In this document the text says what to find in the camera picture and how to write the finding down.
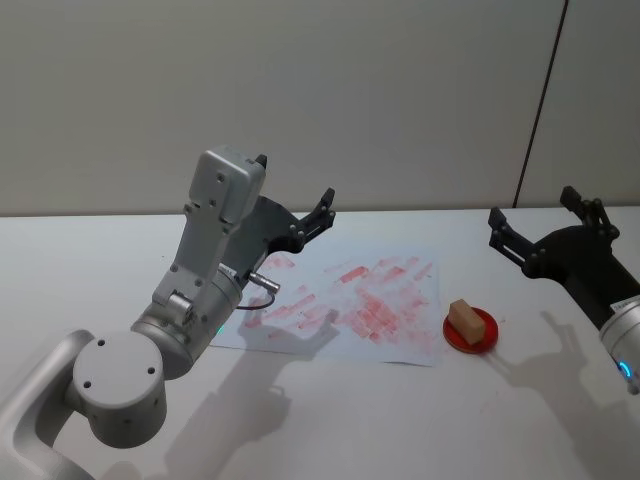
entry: wooden block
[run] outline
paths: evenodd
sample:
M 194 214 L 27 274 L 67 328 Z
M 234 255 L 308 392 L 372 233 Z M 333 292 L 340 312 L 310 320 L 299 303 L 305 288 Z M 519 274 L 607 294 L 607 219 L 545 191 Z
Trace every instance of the wooden block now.
M 474 345 L 484 338 L 484 321 L 462 299 L 453 302 L 449 307 L 449 322 L 469 345 Z

